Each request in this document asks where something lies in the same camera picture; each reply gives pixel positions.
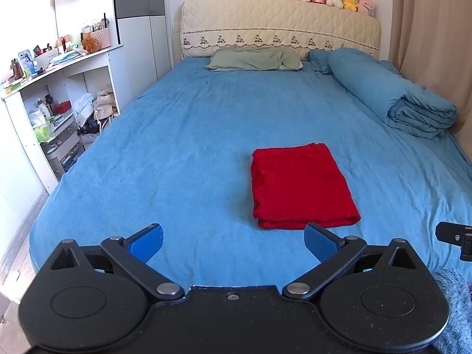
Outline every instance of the red box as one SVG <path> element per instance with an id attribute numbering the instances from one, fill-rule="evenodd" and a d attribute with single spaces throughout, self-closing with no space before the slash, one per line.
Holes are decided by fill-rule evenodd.
<path id="1" fill-rule="evenodd" d="M 62 114 L 71 108 L 70 101 L 62 102 L 54 107 L 55 114 Z"/>

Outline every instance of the yellow pikachu plush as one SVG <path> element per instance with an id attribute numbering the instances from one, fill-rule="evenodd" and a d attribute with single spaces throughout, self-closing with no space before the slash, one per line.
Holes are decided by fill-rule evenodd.
<path id="1" fill-rule="evenodd" d="M 350 11 L 357 11 L 357 0 L 342 0 L 344 9 L 349 9 Z"/>

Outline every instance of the brown bottle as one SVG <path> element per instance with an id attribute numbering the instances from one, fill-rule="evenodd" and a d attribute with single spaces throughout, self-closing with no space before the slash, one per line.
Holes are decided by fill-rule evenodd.
<path id="1" fill-rule="evenodd" d="M 15 77 L 15 80 L 20 80 L 23 78 L 23 70 L 21 69 L 20 63 L 16 58 L 11 60 L 11 69 L 13 70 L 13 77 Z"/>

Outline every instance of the quilted headboard cover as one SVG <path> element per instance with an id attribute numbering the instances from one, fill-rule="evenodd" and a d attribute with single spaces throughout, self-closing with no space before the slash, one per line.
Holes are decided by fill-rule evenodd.
<path id="1" fill-rule="evenodd" d="M 180 40 L 184 57 L 211 56 L 228 45 L 311 49 L 353 47 L 378 58 L 380 22 L 366 14 L 298 0 L 187 0 Z"/>

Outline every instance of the blue comforter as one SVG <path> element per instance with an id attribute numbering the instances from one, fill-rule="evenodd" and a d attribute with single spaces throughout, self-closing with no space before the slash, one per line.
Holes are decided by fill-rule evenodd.
<path id="1" fill-rule="evenodd" d="M 454 139 L 414 137 L 379 120 L 332 75 L 211 72 L 188 58 L 134 101 L 64 175 L 30 233 L 40 267 L 56 244 L 96 245 L 154 222 L 149 265 L 189 285 L 279 288 L 318 264 L 303 231 L 261 230 L 249 168 L 256 148 L 325 143 L 362 220 L 331 229 L 386 245 L 410 241 L 430 269 L 457 267 L 440 221 L 472 224 L 472 168 Z"/>
<path id="2" fill-rule="evenodd" d="M 360 50 L 335 50 L 328 63 L 339 82 L 392 128 L 431 139 L 444 135 L 456 121 L 452 102 L 404 79 Z"/>

